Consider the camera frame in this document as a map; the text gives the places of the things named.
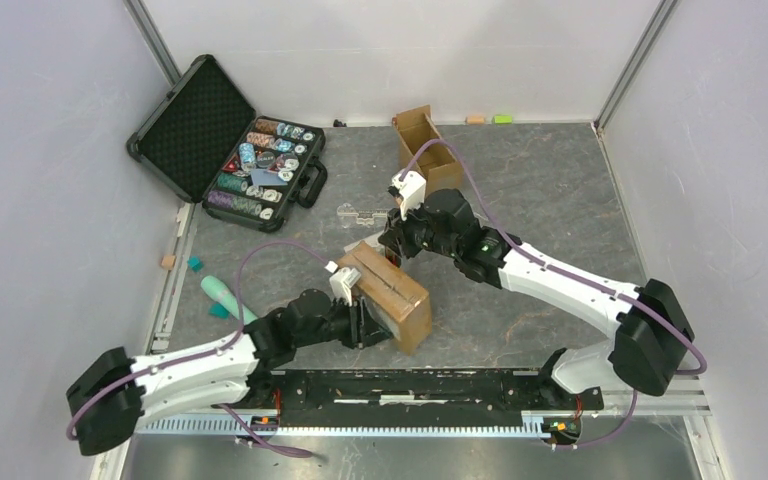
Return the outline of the brown cardboard box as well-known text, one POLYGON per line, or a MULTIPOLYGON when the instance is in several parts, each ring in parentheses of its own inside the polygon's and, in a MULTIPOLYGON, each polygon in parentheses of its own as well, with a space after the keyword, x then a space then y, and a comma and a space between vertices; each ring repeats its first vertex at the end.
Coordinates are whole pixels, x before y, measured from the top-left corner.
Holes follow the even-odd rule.
POLYGON ((366 242, 336 263, 360 273, 352 293, 364 298, 373 318, 393 334, 397 348, 413 355, 432 331, 429 292, 366 242))

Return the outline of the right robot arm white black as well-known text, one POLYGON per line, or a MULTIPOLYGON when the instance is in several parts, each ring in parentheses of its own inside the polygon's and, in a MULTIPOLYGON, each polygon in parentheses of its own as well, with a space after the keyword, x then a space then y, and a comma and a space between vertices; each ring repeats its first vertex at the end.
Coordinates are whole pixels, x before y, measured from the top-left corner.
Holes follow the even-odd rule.
POLYGON ((531 296, 585 321, 604 341, 560 349, 537 382, 540 400, 562 408, 590 388, 628 387, 666 393, 695 334, 666 283, 644 285, 600 277, 555 260, 518 237, 484 226, 457 189, 422 199, 391 186, 396 206, 379 242, 400 259, 427 251, 447 257, 466 278, 531 296))

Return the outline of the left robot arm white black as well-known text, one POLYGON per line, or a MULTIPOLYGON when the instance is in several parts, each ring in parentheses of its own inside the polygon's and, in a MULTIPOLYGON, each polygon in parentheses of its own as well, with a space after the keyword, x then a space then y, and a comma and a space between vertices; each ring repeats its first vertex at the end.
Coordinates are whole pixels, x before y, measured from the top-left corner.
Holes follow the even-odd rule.
POLYGON ((330 342, 361 349, 392 337, 365 301, 308 289, 287 306, 212 342, 136 357, 115 347, 67 389, 66 436, 82 455, 94 456, 147 424, 189 410, 241 400, 262 407, 274 394, 272 371, 292 361, 298 349, 330 342))

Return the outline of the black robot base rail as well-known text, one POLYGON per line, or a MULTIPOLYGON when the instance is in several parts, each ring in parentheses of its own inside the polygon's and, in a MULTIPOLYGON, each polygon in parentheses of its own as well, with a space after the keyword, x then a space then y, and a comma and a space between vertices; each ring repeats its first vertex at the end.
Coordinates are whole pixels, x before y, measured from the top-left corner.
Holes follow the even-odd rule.
POLYGON ((600 411, 604 400, 532 370, 289 369, 257 378, 233 406, 272 409, 285 428, 515 427, 524 412, 600 411))

